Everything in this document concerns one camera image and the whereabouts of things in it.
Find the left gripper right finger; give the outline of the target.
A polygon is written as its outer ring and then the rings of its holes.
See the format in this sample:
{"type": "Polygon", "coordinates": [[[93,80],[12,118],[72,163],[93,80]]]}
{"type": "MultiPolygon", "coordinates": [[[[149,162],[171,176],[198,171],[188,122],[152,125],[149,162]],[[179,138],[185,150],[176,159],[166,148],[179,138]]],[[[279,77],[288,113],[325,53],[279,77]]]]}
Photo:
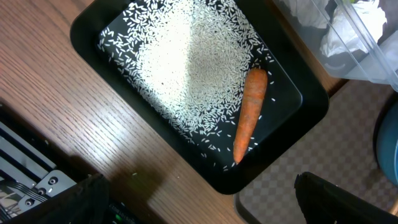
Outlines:
{"type": "Polygon", "coordinates": [[[296,176],[295,196],[307,224],[397,224],[397,217],[311,173],[296,176]]]}

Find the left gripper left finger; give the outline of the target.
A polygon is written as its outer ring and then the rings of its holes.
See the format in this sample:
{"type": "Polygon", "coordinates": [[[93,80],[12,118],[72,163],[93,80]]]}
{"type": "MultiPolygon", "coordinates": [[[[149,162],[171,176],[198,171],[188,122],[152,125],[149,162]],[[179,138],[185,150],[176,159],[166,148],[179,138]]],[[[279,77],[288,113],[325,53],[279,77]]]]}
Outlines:
{"type": "Polygon", "coordinates": [[[101,224],[108,206],[109,182],[95,174],[6,224],[101,224]]]}

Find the orange carrot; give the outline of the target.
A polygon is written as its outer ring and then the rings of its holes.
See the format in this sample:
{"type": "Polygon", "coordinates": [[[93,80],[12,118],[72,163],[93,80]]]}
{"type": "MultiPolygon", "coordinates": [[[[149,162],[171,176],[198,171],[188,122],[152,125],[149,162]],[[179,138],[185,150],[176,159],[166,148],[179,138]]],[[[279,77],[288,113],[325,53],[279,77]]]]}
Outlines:
{"type": "Polygon", "coordinates": [[[262,110],[267,90],[267,72],[252,68],[244,82],[241,112],[233,145],[233,158],[239,164],[249,146],[251,136],[262,110]]]}

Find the white tissue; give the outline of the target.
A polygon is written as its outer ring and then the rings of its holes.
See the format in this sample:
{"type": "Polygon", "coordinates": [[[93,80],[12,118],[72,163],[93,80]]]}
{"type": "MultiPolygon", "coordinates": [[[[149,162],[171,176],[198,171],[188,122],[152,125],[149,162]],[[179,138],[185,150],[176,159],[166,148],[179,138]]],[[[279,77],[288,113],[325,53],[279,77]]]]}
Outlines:
{"type": "Polygon", "coordinates": [[[330,17],[325,8],[329,0],[280,0],[305,27],[326,29],[330,17]]]}
{"type": "Polygon", "coordinates": [[[373,1],[337,1],[329,31],[322,38],[320,51],[326,57],[360,50],[368,53],[364,41],[382,37],[386,13],[373,1]]]}

